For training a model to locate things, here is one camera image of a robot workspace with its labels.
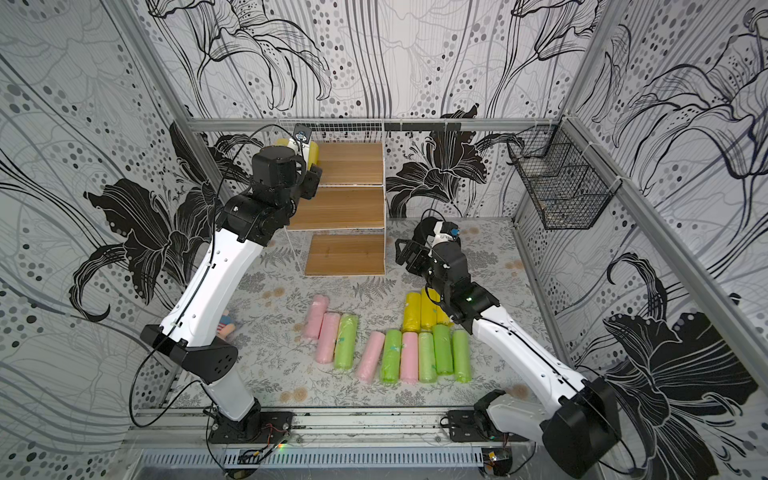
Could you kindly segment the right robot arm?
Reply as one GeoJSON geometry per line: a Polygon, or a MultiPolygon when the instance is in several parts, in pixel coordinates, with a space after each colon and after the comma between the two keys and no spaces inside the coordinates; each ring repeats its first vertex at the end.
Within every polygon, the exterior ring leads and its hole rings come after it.
{"type": "Polygon", "coordinates": [[[524,331],[500,301],[475,282],[456,240],[395,242],[396,262],[435,290],[441,309],[490,347],[525,381],[540,406],[505,394],[482,410],[493,427],[542,445],[560,469],[581,479],[621,439],[618,402],[604,380],[588,380],[524,331]]]}

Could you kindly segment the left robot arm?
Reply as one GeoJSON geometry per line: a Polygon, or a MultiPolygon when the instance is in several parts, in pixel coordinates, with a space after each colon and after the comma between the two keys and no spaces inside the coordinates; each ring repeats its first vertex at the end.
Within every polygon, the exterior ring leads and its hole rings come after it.
{"type": "Polygon", "coordinates": [[[274,233],[289,225],[301,200],[315,196],[322,176],[318,155],[315,142],[289,141],[253,156],[250,187],[225,204],[203,265],[162,322],[141,333],[153,351],[196,376],[231,422],[248,421],[258,407],[235,369],[237,349],[218,336],[218,325],[274,233]]]}

